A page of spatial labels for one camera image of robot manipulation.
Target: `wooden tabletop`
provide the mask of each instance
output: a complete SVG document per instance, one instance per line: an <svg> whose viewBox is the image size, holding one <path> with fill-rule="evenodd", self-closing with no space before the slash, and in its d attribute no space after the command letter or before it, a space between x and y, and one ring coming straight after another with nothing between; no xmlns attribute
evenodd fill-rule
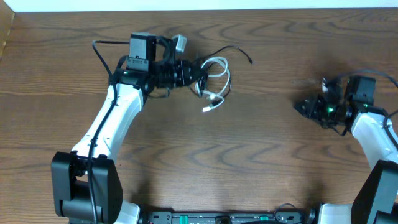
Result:
<svg viewBox="0 0 398 224"><path fill-rule="evenodd" d="M217 110L187 88L148 100L124 140L124 199L176 211L264 211L282 203L352 203L369 175L360 145L292 107L322 77L373 68L398 78L397 9L20 13L0 62L0 223L66 223L50 163L101 108L107 74L94 39L187 36L187 54L230 49L233 89ZM127 46L101 46L113 68ZM217 82L211 84L217 88ZM398 91L378 78L376 106Z"/></svg>

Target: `white backdrop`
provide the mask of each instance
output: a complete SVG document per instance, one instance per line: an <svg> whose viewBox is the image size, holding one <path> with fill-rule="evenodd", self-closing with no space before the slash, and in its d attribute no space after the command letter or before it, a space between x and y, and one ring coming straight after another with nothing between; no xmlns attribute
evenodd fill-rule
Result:
<svg viewBox="0 0 398 224"><path fill-rule="evenodd" d="M4 0L14 12L398 7L398 0Z"/></svg>

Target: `coiled white cable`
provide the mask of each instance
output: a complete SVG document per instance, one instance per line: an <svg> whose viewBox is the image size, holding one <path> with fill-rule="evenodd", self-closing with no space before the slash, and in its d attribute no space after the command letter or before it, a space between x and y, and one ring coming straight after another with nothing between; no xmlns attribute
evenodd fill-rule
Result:
<svg viewBox="0 0 398 224"><path fill-rule="evenodd" d="M223 93L224 93L225 89L228 87L229 79L231 78L231 73L229 72L229 69L228 69L228 61L225 58L223 58L223 57L212 57L212 58L209 58L208 60L203 62L203 64L201 65L201 68L205 67L206 64L211 63L211 62L219 64L221 67L224 68L224 71L222 73L220 73L220 74L211 74L211 75L208 76L208 78L219 78L219 77L222 77L226 73L227 76L228 76L228 79L227 79L227 81L225 83L224 88L222 88L221 91L219 91L218 93L214 93L214 92L209 91L209 90L201 91L200 88L199 88L199 84L196 83L196 85L195 85L196 91L198 93L208 95L208 97L207 97L208 100L214 100L215 98L218 98L218 99L221 100L219 103L217 103L215 105L213 103L210 103L208 106L206 106L206 107L204 107L202 109L202 112L207 112L207 111L210 111L212 109L215 109L215 108L219 107L221 104L224 103Z"/></svg>

